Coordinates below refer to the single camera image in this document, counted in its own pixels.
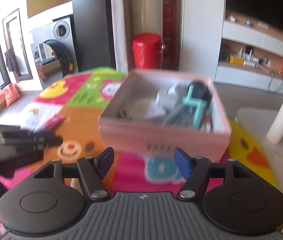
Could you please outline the pink blue toothpaste tube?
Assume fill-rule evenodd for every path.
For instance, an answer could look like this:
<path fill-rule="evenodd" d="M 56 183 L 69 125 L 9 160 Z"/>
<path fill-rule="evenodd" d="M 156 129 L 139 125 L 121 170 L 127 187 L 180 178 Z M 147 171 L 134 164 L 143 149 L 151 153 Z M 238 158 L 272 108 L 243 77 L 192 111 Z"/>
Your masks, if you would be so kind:
<path fill-rule="evenodd" d="M 35 131 L 52 131 L 54 128 L 58 127 L 65 120 L 65 118 L 66 117 L 62 114 L 56 114 L 41 125 L 37 126 Z"/>

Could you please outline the colourful cartoon play mat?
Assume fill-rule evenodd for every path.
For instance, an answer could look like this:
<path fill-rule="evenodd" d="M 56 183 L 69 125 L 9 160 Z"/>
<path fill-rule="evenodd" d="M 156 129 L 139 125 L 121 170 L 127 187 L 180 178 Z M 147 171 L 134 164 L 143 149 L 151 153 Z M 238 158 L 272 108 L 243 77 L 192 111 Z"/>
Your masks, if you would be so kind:
<path fill-rule="evenodd" d="M 172 157 L 119 152 L 102 180 L 111 197 L 86 200 L 79 180 L 62 165 L 97 157 L 105 146 L 99 116 L 124 79 L 112 72 L 69 77 L 47 88 L 41 102 L 62 101 L 66 120 L 53 131 L 60 146 L 44 159 L 0 176 L 3 239 L 282 239 L 283 194 L 249 165 L 265 168 L 255 153 L 232 154 L 224 178 L 211 178 L 198 200 L 179 200 L 185 183 Z M 154 99 L 124 103 L 120 117 L 151 121 L 170 113 Z"/>

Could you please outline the red trash bin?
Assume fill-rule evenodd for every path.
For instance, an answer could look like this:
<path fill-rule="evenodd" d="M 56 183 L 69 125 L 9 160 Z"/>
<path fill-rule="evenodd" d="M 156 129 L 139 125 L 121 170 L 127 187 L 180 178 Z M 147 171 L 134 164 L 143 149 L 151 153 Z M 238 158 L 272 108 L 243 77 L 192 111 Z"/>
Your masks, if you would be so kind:
<path fill-rule="evenodd" d="M 133 61 L 137 69 L 161 69 L 165 44 L 159 34 L 142 33 L 132 41 Z"/>

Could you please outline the white tv cabinet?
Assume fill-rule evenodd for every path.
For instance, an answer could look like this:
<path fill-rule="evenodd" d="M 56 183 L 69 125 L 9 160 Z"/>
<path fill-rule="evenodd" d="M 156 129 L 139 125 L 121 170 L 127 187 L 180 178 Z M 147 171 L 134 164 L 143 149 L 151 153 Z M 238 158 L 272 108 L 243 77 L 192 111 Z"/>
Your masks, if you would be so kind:
<path fill-rule="evenodd" d="M 231 55 L 244 64 L 231 64 Z M 182 0 L 181 71 L 283 94 L 282 67 L 283 31 L 227 9 L 226 0 Z"/>

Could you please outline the black cup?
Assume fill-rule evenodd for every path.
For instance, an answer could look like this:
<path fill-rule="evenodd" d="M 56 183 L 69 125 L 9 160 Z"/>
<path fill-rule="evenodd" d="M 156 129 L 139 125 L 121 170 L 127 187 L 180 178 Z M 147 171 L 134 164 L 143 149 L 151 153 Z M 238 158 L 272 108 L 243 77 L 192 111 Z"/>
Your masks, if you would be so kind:
<path fill-rule="evenodd" d="M 212 100 L 212 94 L 206 83 L 201 81 L 193 81 L 189 85 L 189 90 L 191 90 L 191 98 L 201 99 L 206 102 L 207 106 L 210 105 Z"/>

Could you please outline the silver washing machine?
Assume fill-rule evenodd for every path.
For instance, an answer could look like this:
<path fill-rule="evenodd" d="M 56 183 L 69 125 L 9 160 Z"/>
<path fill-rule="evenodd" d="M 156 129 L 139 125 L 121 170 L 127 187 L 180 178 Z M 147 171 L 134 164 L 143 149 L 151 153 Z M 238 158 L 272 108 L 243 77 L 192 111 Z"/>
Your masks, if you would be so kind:
<path fill-rule="evenodd" d="M 72 15 L 35 28 L 29 35 L 33 38 L 31 50 L 42 88 L 79 72 Z"/>

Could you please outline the yellow toy box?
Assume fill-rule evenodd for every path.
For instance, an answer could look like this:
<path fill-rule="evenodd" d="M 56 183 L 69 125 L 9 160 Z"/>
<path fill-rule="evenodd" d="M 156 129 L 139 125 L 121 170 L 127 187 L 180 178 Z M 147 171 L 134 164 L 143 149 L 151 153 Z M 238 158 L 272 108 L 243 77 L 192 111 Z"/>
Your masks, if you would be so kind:
<path fill-rule="evenodd" d="M 233 56 L 233 55 L 231 55 L 230 57 L 229 57 L 229 62 L 231 63 L 231 64 L 237 64 L 237 65 L 243 65 L 244 64 L 244 58 L 242 58 L 242 57 L 236 57 L 236 56 Z"/>

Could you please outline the clear plastic bag with comb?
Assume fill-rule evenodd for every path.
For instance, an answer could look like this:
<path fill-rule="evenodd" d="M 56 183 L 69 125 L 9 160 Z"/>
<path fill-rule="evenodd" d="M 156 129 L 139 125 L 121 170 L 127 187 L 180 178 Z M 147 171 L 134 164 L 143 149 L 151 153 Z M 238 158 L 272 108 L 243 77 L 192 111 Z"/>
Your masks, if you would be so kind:
<path fill-rule="evenodd" d="M 194 109 L 179 103 L 164 119 L 163 126 L 193 127 Z"/>

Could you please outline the pink cardboard box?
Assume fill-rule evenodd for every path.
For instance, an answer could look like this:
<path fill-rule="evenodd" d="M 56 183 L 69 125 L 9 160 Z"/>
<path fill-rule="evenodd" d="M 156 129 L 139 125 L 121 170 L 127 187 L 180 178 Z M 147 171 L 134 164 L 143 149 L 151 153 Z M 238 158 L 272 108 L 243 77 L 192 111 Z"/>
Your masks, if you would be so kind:
<path fill-rule="evenodd" d="M 165 125 L 162 118 L 151 121 L 120 117 L 121 106 L 133 100 L 154 99 L 161 89 L 188 86 L 193 81 L 205 83 L 212 94 L 210 131 L 185 125 Z M 99 131 L 105 146 L 119 152 L 172 157 L 176 148 L 192 157 L 201 155 L 220 161 L 231 137 L 231 126 L 210 76 L 168 70 L 133 70 L 99 116 Z"/>

